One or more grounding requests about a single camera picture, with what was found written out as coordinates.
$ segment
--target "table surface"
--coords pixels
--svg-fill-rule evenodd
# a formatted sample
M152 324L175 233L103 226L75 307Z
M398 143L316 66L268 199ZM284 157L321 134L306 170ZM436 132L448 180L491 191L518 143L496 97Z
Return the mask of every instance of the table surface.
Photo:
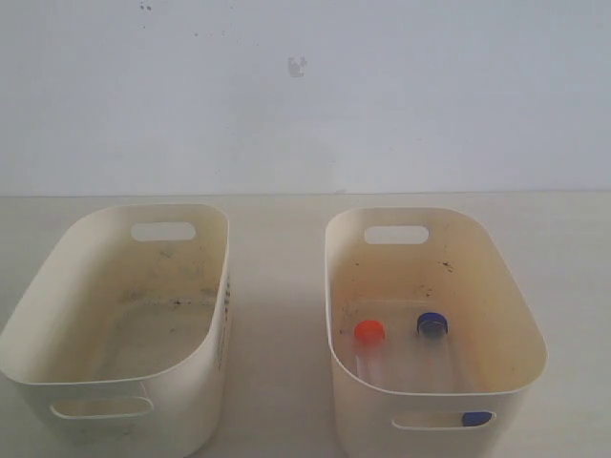
M77 219L166 201L210 203L231 220L235 315L223 412L194 457L345 457L333 425L324 233L334 215L362 206L445 207L479 220L530 304L550 357L494 458L608 452L611 193L0 198L0 326ZM83 456L53 441L3 377L0 444L10 458Z

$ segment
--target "blue cap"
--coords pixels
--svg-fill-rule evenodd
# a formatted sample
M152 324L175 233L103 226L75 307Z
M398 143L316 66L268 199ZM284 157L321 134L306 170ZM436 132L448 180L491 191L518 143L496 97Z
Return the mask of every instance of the blue cap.
M426 312L418 317L418 334L427 337L440 337L448 334L448 320L436 312Z
M493 419L491 412L466 412L462 416L463 427L481 427Z

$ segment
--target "storage bin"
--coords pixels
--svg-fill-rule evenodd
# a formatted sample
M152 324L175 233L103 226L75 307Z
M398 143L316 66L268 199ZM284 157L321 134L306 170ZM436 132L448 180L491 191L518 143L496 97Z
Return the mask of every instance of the storage bin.
M326 293L336 427L352 458L484 456L545 366L544 340L502 257L478 223L456 212L337 216L327 227ZM470 389L408 392L360 380L354 324L427 303L448 318Z
M93 213L0 335L0 369L59 437L181 458L214 432L231 323L228 222L198 204Z

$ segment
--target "handle cutout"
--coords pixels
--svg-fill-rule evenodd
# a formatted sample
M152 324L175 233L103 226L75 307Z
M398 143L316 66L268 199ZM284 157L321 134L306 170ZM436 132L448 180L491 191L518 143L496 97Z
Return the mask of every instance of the handle cutout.
M374 245L420 245L429 239L424 226L371 226L365 241Z
M404 412L392 417L391 423L407 431L473 429L485 427L495 418L492 412Z
M190 222L143 222L132 226L137 241L191 240L195 226Z
M67 420L125 418L153 410L146 398L64 399L51 404L51 412Z

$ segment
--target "red cap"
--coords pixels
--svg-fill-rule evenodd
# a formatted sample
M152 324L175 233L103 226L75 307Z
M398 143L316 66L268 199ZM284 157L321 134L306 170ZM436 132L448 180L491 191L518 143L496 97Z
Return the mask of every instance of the red cap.
M378 345L385 337L384 326L376 320L365 320L354 327L354 338L364 346Z

